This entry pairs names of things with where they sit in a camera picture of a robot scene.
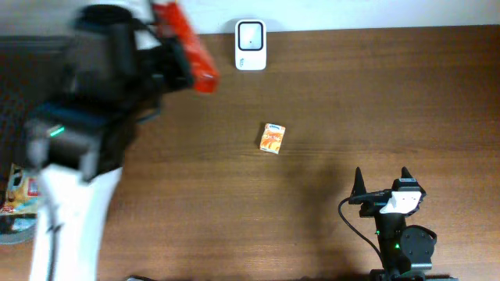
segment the snack package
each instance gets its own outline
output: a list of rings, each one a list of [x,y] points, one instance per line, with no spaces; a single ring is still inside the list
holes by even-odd
[[[36,177],[12,164],[5,200],[0,208],[0,234],[18,233],[36,223],[38,195]]]
[[[280,153],[281,141],[283,141],[284,127],[274,124],[266,124],[262,140],[260,141],[260,150]]]

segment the brown tabletop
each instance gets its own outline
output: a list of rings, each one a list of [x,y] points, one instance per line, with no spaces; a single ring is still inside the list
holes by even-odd
[[[435,231],[431,273],[500,276],[500,28],[268,34],[267,69],[234,67],[234,38],[204,36],[214,96],[164,98],[141,126],[102,241],[98,278],[299,279],[379,269],[338,217],[360,166],[368,190],[404,165],[427,191],[408,218]],[[264,123],[286,126],[280,154]],[[375,240],[372,219],[345,215]],[[25,280],[32,244],[0,247]]]

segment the small orange packet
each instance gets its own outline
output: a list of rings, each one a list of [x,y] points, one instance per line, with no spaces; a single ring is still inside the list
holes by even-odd
[[[260,141],[260,150],[280,153],[281,141],[283,141],[284,127],[274,124],[266,124],[262,140]]]

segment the black object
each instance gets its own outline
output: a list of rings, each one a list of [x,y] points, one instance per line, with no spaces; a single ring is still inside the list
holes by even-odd
[[[75,24],[59,85],[25,122],[27,157],[35,169],[56,163],[79,169],[84,180],[119,168],[134,139],[139,112],[163,94],[192,87],[194,78],[176,37],[158,38],[131,13],[89,5]],[[138,50],[134,32],[146,30],[160,46]]]
[[[419,191],[422,195],[418,205],[409,213],[380,213],[389,202],[393,191]],[[338,207],[339,215],[344,222],[361,238],[368,242],[377,252],[384,270],[372,270],[371,281],[425,281],[425,280],[458,280],[451,277],[426,277],[425,272],[432,268],[430,257],[434,253],[434,245],[438,241],[436,233],[422,226],[407,226],[405,218],[419,210],[425,190],[412,177],[406,167],[402,175],[396,179],[391,189],[367,193],[363,176],[359,167],[355,172],[354,187],[351,196],[345,198]],[[359,216],[375,218],[380,250],[371,241],[354,229],[341,213],[341,206],[348,201],[350,205],[361,205]]]

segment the red object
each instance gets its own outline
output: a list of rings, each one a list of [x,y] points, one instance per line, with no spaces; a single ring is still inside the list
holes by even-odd
[[[171,2],[167,5],[154,4],[153,8],[160,21],[166,23],[166,25],[158,26],[160,36],[167,34],[168,30],[165,29],[169,27],[179,37],[195,77],[194,89],[204,93],[213,93],[219,82],[219,73],[212,57],[191,29],[179,5]]]

